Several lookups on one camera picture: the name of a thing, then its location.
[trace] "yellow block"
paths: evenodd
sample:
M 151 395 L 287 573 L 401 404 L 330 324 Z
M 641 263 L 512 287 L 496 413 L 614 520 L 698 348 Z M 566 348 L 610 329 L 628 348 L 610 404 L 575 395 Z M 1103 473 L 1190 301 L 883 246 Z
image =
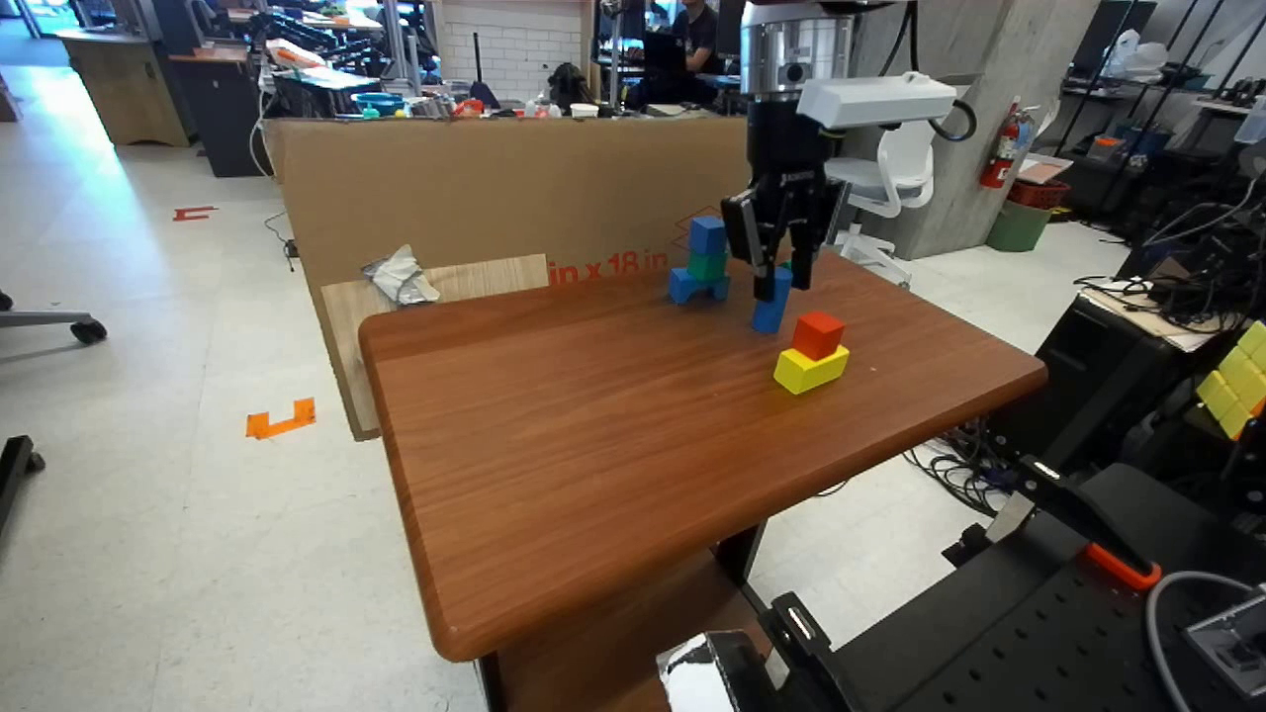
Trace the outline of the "yellow block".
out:
M 1212 413 L 1218 417 L 1218 428 L 1226 429 L 1226 437 L 1240 437 L 1241 428 L 1255 417 L 1255 413 L 1240 404 L 1240 395 L 1231 392 L 1231 382 L 1226 382 L 1218 370 L 1212 370 L 1212 377 L 1197 388 L 1197 395 L 1204 399 L 1204 406 L 1212 406 Z
M 847 354 L 852 354 L 847 348 L 834 348 L 827 361 L 813 361 L 794 348 L 782 348 L 780 363 L 775 363 L 775 379 L 792 395 L 805 395 L 805 392 L 814 392 L 814 388 L 840 379 L 847 370 Z
M 1260 363 L 1260 370 L 1266 370 L 1266 324 L 1255 321 L 1255 324 L 1240 337 L 1235 351 L 1252 354 L 1252 361 Z
M 1255 367 L 1255 361 L 1241 348 L 1226 351 L 1226 361 L 1218 363 L 1218 377 L 1226 379 L 1226 388 L 1248 411 L 1261 411 L 1266 377 Z

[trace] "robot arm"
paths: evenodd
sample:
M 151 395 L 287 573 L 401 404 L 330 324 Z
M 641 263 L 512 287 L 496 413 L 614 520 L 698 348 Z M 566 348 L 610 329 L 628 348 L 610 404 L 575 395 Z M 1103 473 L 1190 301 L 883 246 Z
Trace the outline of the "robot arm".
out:
M 734 251 L 752 263 L 755 295 L 775 295 L 775 262 L 792 235 L 792 286 L 813 286 L 814 251 L 847 213 L 827 180 L 825 131 L 945 119 L 953 85 L 926 76 L 847 77 L 852 15 L 891 0 L 752 0 L 744 9 L 744 94 L 752 185 L 719 203 Z

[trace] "chair wheel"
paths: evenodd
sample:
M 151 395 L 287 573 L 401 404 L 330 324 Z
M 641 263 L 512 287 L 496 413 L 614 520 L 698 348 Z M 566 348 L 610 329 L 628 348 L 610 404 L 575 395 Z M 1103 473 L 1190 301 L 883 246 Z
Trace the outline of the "chair wheel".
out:
M 109 340 L 109 324 L 98 324 L 98 321 L 77 321 L 70 333 L 77 333 L 81 344 Z

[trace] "floor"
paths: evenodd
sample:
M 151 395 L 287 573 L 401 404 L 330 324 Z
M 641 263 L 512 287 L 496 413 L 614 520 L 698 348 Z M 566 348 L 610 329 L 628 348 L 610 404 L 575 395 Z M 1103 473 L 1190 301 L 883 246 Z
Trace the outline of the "floor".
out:
M 26 65 L 68 65 L 68 47 L 60 38 L 33 38 L 26 18 L 0 18 L 0 65 L 26 64 Z
M 264 179 L 196 150 L 117 150 L 70 71 L 10 71 L 0 286 L 93 308 L 110 340 L 0 333 L 0 436 L 48 454 L 0 536 L 0 706 L 482 706 L 432 653 L 382 442 L 353 442 Z M 178 204 L 214 204 L 175 222 Z M 1123 247 L 1053 224 L 1037 251 L 916 262 L 916 293 L 1037 348 L 1074 275 Z M 251 442 L 251 411 L 322 424 Z M 801 588 L 834 642 L 951 573 L 975 520 L 908 464 L 780 514 L 755 588 Z

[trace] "red fire extinguisher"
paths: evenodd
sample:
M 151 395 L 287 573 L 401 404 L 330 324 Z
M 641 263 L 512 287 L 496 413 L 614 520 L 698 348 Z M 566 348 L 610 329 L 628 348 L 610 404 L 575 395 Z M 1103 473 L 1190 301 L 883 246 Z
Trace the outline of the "red fire extinguisher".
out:
M 992 150 L 987 158 L 987 170 L 980 170 L 980 185 L 987 189 L 1000 189 L 1011 180 L 1011 175 L 1013 175 L 1013 167 L 1021 158 L 1026 122 L 1029 122 L 1029 115 L 1021 112 L 1021 102 L 1013 102 L 1004 112 L 1004 122 L 1000 122 L 1000 131 L 992 138 Z

